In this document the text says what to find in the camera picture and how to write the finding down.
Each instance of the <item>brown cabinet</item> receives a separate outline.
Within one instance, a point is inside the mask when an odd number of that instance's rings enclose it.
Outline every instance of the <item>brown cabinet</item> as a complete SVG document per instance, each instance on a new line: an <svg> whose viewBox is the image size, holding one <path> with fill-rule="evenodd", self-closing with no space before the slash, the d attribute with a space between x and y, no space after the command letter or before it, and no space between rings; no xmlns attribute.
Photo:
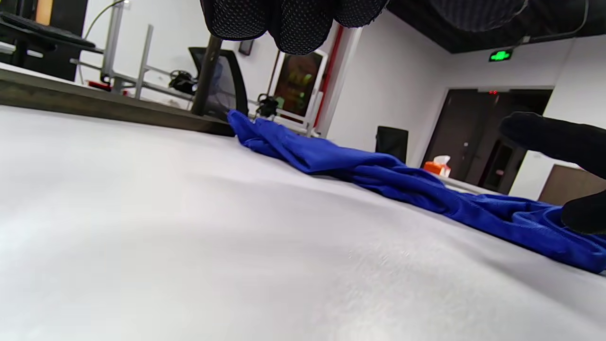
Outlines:
<svg viewBox="0 0 606 341"><path fill-rule="evenodd" d="M551 169L539 201L563 205L570 200L606 190L606 180L580 168L556 164Z"/></svg>

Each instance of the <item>keyboard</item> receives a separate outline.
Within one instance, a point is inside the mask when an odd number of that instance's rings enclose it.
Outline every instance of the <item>keyboard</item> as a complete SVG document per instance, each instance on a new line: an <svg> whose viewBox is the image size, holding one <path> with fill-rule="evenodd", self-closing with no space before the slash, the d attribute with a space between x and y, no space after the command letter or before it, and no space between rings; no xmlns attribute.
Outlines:
<svg viewBox="0 0 606 341"><path fill-rule="evenodd" d="M48 36L53 39L70 42L81 46L94 48L95 44L82 38L79 35L75 35L72 32L58 29L52 26L42 25L34 20L23 18L22 16L14 15L11 13L0 12L0 19L4 22L13 26L19 27L20 29L30 30L41 36Z"/></svg>

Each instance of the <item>display screen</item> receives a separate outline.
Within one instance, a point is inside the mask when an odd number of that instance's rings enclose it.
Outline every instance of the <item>display screen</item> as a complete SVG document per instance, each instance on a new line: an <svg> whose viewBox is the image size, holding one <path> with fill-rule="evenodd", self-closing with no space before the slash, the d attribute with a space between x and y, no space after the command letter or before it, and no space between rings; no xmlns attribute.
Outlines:
<svg viewBox="0 0 606 341"><path fill-rule="evenodd" d="M322 56L317 53L284 57L274 93L280 109L305 117L321 65Z"/></svg>

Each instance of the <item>black glove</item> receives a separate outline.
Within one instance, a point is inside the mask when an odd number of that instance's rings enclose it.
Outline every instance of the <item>black glove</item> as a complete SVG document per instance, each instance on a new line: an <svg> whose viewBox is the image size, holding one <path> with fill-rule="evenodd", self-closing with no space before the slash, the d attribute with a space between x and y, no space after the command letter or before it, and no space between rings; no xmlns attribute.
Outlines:
<svg viewBox="0 0 606 341"><path fill-rule="evenodd" d="M606 179L606 161L596 157L606 152L604 129L515 112L503 120L500 131L523 148L576 163ZM606 191L566 203L562 222L583 234L606 234Z"/></svg>
<svg viewBox="0 0 606 341"><path fill-rule="evenodd" d="M376 19L388 0L201 0L210 33L249 40L269 31L278 49L306 55L320 47L333 20L362 27Z"/></svg>

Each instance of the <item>black mesh fabric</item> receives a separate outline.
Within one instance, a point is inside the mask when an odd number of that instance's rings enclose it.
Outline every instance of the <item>black mesh fabric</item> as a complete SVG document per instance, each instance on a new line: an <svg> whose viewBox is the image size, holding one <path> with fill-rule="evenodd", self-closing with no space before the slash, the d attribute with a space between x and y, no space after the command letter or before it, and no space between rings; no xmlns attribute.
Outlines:
<svg viewBox="0 0 606 341"><path fill-rule="evenodd" d="M458 29L484 32L510 22L528 0L430 0L438 13Z"/></svg>
<svg viewBox="0 0 606 341"><path fill-rule="evenodd" d="M376 19L389 0L201 0L210 33L225 40L258 38L269 31L280 51L313 52L333 20L361 27Z"/></svg>
<svg viewBox="0 0 606 341"><path fill-rule="evenodd" d="M315 51L326 40L335 7L331 0L279 0L269 33L278 49L293 55Z"/></svg>
<svg viewBox="0 0 606 341"><path fill-rule="evenodd" d="M204 19L210 33L225 40L249 40L268 29L268 8L257 0L202 1Z"/></svg>
<svg viewBox="0 0 606 341"><path fill-rule="evenodd" d="M373 22L389 0L339 1L335 20L345 27L362 27Z"/></svg>

